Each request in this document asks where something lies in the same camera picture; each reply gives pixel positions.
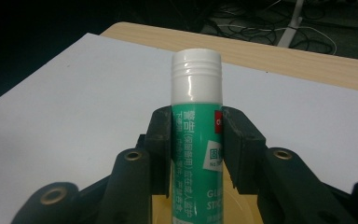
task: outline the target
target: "table surface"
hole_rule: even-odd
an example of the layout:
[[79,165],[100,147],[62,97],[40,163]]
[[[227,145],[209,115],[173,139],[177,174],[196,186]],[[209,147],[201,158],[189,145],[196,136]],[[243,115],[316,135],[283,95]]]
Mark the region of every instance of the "table surface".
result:
[[171,51],[214,49],[221,53],[224,63],[358,90],[355,59],[128,22],[116,23],[101,35]]

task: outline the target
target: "white paper sheet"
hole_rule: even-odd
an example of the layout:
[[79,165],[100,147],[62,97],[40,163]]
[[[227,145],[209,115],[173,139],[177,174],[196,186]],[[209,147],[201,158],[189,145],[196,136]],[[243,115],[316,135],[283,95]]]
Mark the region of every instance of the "white paper sheet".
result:
[[[85,35],[0,98],[0,224],[41,187],[110,174],[170,103],[172,52]],[[223,64],[224,104],[325,183],[358,181],[358,91]]]

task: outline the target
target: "glue stick tube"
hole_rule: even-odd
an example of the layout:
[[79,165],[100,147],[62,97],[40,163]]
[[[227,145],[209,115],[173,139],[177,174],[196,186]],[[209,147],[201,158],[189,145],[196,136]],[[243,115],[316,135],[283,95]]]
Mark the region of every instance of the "glue stick tube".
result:
[[172,57],[172,223],[223,223],[222,64],[210,49]]

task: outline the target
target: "dark background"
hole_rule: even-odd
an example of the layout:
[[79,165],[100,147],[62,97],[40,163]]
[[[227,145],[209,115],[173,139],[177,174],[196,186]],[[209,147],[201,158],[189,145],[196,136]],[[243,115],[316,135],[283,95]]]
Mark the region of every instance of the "dark background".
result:
[[[305,1],[301,26],[318,32],[298,29],[290,48],[358,59],[358,1],[351,1]],[[294,5],[294,0],[0,1],[0,96],[84,34],[99,35],[119,21],[276,45]]]

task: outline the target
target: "green glue stick label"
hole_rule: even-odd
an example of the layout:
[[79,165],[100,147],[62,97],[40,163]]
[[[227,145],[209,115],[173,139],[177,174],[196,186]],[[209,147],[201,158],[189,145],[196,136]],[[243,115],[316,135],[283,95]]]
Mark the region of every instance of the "green glue stick label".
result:
[[221,105],[172,106],[172,223],[223,223]]

